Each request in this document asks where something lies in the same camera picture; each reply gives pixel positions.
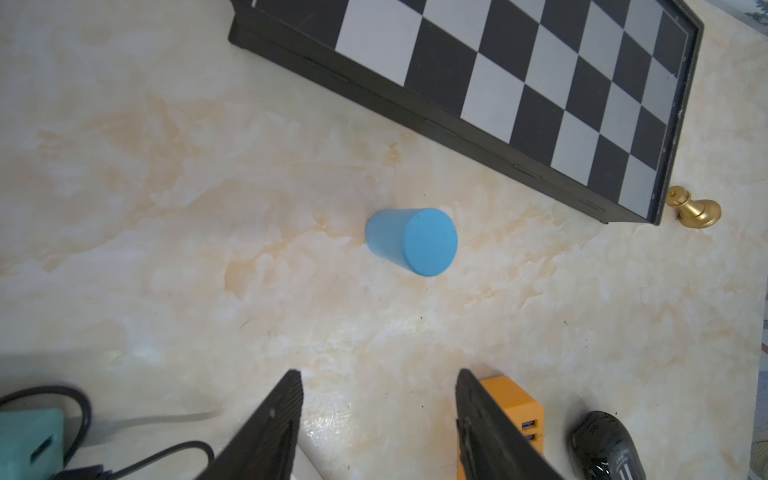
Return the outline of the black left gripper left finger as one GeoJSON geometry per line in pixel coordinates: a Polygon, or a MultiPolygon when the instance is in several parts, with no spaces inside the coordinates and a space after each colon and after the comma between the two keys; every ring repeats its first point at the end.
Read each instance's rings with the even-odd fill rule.
{"type": "Polygon", "coordinates": [[[291,478],[303,406],[301,373],[290,369],[200,479],[291,478]]]}

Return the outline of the teal usb charger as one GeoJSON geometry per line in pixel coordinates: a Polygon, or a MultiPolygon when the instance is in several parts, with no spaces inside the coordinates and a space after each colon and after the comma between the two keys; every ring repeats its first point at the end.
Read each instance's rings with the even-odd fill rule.
{"type": "Polygon", "coordinates": [[[63,470],[64,416],[59,409],[1,413],[1,479],[52,479],[63,470]]]}

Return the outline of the white power strip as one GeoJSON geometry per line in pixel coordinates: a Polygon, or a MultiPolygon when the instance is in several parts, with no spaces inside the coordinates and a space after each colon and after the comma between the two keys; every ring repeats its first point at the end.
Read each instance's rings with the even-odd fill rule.
{"type": "Polygon", "coordinates": [[[291,480],[323,480],[318,470],[311,463],[303,450],[297,446],[295,449],[291,480]]]}

